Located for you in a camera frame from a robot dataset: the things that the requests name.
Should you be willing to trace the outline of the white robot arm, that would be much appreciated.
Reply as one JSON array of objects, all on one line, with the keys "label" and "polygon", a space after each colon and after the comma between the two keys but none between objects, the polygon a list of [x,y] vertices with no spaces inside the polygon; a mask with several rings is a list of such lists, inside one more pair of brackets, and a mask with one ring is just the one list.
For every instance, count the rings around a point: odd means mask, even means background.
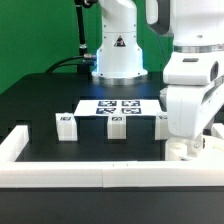
[{"label": "white robot arm", "polygon": [[[132,0],[98,0],[102,44],[93,80],[125,85],[144,77]],[[171,135],[195,139],[224,105],[224,0],[145,0],[146,22],[173,37],[163,70]]]}]

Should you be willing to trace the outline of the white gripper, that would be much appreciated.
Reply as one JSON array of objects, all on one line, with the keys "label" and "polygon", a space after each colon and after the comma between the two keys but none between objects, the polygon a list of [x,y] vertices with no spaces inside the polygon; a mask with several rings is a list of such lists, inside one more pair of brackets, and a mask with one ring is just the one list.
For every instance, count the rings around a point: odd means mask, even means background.
[{"label": "white gripper", "polygon": [[193,148],[203,149],[200,133],[224,105],[224,53],[174,52],[163,71],[163,80],[168,85],[170,133],[194,139]]}]

